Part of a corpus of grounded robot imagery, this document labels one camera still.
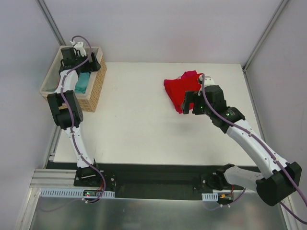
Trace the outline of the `right aluminium frame post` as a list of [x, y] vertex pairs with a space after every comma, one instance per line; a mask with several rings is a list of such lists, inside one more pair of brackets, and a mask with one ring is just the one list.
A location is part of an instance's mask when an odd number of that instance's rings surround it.
[[264, 29], [264, 31], [262, 32], [261, 36], [259, 37], [256, 45], [252, 49], [249, 57], [247, 58], [245, 64], [242, 66], [242, 70], [243, 70], [244, 73], [247, 71], [247, 69], [249, 68], [249, 66], [251, 65], [253, 60], [255, 59], [256, 55], [259, 53], [260, 49], [264, 45], [265, 41], [269, 37], [269, 35], [270, 35], [271, 31], [273, 30], [274, 26], [276, 25], [279, 18], [281, 17], [281, 15], [283, 14], [283, 12], [285, 11], [286, 7], [288, 6], [288, 4], [290, 2], [291, 2], [290, 0], [281, 0], [280, 3], [278, 4], [278, 7], [274, 11], [272, 17], [270, 18], [268, 24], [266, 25], [266, 27]]

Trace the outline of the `left aluminium frame post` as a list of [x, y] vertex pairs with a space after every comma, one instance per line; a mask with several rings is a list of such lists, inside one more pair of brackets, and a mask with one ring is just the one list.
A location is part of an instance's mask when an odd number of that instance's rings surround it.
[[58, 44], [60, 46], [65, 46], [66, 42], [56, 24], [56, 21], [54, 20], [50, 9], [48, 8], [46, 1], [45, 0], [36, 0], [36, 3], [38, 5], [38, 7], [40, 8], [46, 22], [48, 23], [55, 39], [57, 40]]

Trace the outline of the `aluminium frame post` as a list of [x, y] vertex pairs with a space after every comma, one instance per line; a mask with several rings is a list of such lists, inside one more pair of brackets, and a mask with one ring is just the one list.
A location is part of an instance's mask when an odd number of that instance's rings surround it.
[[249, 66], [251, 65], [253, 60], [255, 59], [256, 55], [259, 53], [260, 49], [264, 45], [265, 41], [269, 37], [269, 35], [270, 35], [271, 31], [273, 30], [274, 26], [276, 25], [279, 18], [281, 17], [281, 15], [283, 14], [283, 12], [285, 11], [286, 7], [288, 6], [288, 4], [290, 2], [291, 2], [290, 0], [281, 0], [280, 3], [278, 4], [278, 7], [274, 11], [272, 17], [270, 18], [268, 24], [266, 25], [266, 27], [264, 29], [264, 31], [262, 32], [261, 36], [259, 37], [256, 45], [252, 49], [249, 57], [247, 58], [245, 64], [242, 66], [242, 70], [243, 70], [244, 73], [247, 71], [247, 69], [249, 68]]
[[57, 40], [58, 44], [60, 46], [65, 46], [66, 42], [56, 24], [56, 21], [54, 20], [50, 9], [48, 8], [46, 1], [45, 0], [36, 0], [36, 3], [38, 5], [38, 7], [40, 8], [46, 22], [48, 23], [55, 39]]

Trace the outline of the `teal t shirt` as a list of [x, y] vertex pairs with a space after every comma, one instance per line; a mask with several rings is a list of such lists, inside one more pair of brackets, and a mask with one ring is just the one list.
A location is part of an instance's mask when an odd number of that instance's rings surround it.
[[84, 94], [86, 92], [88, 83], [90, 79], [90, 73], [85, 72], [85, 73], [80, 73], [79, 79], [75, 85], [75, 93], [82, 93]]

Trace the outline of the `aluminium rail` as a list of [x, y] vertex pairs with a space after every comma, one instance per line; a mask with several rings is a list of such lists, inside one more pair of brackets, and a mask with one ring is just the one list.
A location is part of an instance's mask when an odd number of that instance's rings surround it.
[[57, 169], [36, 169], [30, 187], [70, 188], [73, 187], [76, 171]]

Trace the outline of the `wicker laundry basket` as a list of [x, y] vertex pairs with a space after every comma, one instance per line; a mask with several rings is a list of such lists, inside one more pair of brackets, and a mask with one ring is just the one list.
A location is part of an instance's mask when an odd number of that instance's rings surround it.
[[[92, 72], [90, 74], [90, 79], [87, 85], [86, 92], [77, 93], [76, 97], [83, 111], [95, 112], [100, 98], [100, 93], [102, 90], [107, 67], [101, 47], [93, 46], [91, 49], [86, 47], [85, 50], [87, 54], [90, 54], [91, 52], [95, 53], [95, 56], [99, 64], [101, 65], [101, 68], [99, 71]], [[62, 59], [63, 59], [62, 53], [60, 50], [58, 50], [39, 90], [40, 94], [45, 99], [47, 98], [47, 95], [53, 93], [59, 85], [60, 81], [59, 69], [60, 69], [60, 61]]]

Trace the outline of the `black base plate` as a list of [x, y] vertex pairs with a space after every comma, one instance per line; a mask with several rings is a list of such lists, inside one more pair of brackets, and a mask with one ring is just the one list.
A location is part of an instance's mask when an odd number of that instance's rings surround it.
[[227, 182], [223, 176], [230, 164], [158, 165], [97, 164], [99, 172], [87, 166], [76, 170], [73, 185], [101, 188], [116, 198], [201, 200], [202, 194], [215, 190], [242, 190], [242, 182]]

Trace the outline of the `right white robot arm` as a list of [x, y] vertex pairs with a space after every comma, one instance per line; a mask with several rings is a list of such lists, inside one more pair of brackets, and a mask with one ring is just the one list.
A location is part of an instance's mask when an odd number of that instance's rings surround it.
[[227, 106], [223, 90], [210, 85], [198, 92], [187, 91], [182, 110], [193, 114], [207, 115], [212, 123], [232, 138], [253, 160], [259, 172], [244, 170], [233, 164], [218, 169], [208, 179], [213, 189], [227, 189], [231, 185], [255, 191], [269, 206], [274, 206], [299, 189], [302, 168], [297, 162], [289, 163], [273, 151], [257, 134], [235, 107]]

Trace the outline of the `red t shirt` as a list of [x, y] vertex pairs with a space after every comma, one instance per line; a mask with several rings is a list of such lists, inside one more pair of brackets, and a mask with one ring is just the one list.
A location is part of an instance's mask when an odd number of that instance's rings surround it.
[[185, 92], [198, 91], [200, 89], [201, 86], [198, 83], [198, 77], [201, 74], [202, 73], [197, 73], [185, 79], [164, 80], [165, 91], [179, 114], [182, 114], [181, 105], [184, 100]]

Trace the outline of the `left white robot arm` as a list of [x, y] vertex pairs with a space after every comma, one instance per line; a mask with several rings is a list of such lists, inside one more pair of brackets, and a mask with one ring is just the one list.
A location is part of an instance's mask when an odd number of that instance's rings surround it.
[[98, 172], [93, 154], [87, 149], [83, 139], [81, 124], [83, 111], [75, 94], [75, 86], [81, 73], [92, 73], [100, 69], [94, 53], [90, 61], [82, 43], [64, 47], [61, 50], [60, 80], [57, 88], [47, 96], [52, 117], [68, 136], [77, 160], [74, 186], [104, 186], [104, 180]]

